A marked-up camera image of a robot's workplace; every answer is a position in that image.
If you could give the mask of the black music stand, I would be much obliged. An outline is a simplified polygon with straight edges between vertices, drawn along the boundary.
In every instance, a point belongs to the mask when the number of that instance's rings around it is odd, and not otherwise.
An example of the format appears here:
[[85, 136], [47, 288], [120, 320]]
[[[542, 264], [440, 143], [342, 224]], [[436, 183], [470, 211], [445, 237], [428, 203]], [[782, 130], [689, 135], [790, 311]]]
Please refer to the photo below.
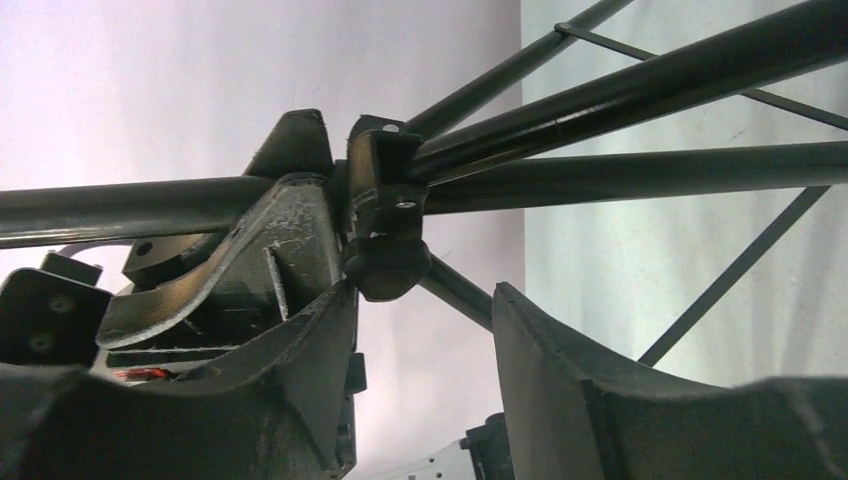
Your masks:
[[[554, 158], [551, 151], [643, 122], [741, 95], [830, 126], [843, 117], [765, 91], [773, 82], [847, 58], [847, 5], [805, 1], [662, 55], [598, 36], [594, 28], [623, 8], [601, 1], [472, 83], [406, 122], [365, 116], [349, 153], [325, 188], [330, 209], [355, 234], [347, 273], [362, 293], [392, 300], [414, 281], [489, 324], [483, 297], [419, 240], [426, 214], [468, 213], [616, 199], [801, 187], [803, 192], [643, 355], [656, 364], [741, 273], [824, 189], [847, 178], [845, 143], [778, 145]], [[636, 64], [490, 120], [460, 121], [576, 40], [629, 55]], [[182, 267], [165, 263], [135, 277], [139, 293], [205, 262], [236, 222], [279, 179], [239, 177], [6, 192], [5, 248], [133, 240], [187, 239]]]

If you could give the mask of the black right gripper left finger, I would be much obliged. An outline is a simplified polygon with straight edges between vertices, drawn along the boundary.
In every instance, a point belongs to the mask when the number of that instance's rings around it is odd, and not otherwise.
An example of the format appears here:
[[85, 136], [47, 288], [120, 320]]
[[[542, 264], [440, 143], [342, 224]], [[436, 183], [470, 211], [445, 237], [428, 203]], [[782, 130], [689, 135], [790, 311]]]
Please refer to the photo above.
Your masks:
[[327, 289], [292, 319], [172, 380], [3, 366], [5, 479], [338, 479], [356, 462], [357, 293]]

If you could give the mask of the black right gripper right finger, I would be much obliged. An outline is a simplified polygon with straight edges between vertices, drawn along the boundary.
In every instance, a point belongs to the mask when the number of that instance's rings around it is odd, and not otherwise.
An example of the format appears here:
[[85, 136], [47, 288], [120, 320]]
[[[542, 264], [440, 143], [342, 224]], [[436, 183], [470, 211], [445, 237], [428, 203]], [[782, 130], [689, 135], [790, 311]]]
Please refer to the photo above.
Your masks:
[[633, 361], [508, 283], [493, 332], [519, 479], [843, 479], [847, 382], [723, 388]]

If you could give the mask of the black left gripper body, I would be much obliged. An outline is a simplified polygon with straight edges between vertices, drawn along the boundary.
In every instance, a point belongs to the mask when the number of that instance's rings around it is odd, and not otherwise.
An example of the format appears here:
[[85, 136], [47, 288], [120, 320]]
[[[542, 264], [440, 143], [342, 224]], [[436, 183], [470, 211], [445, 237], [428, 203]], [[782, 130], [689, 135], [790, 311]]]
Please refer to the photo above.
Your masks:
[[98, 287], [102, 267], [76, 259], [71, 244], [21, 268], [1, 286], [1, 361], [24, 366], [101, 367], [129, 384], [174, 378], [254, 338], [285, 318], [273, 254], [270, 285], [257, 298], [213, 293], [189, 319], [152, 340], [106, 350], [95, 335], [114, 294]]

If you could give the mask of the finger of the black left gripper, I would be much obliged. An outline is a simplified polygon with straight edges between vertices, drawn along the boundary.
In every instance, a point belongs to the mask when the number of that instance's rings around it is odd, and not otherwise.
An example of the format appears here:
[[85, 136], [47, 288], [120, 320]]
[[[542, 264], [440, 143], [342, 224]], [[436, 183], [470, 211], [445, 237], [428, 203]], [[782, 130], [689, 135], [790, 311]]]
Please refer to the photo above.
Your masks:
[[161, 345], [168, 335], [183, 336], [183, 347], [232, 345], [306, 307], [342, 277], [325, 184], [317, 174], [276, 181], [205, 262], [151, 290], [114, 297], [97, 345]]
[[317, 109], [284, 113], [253, 155], [244, 174], [279, 179], [289, 174], [328, 176], [333, 159], [326, 125]]

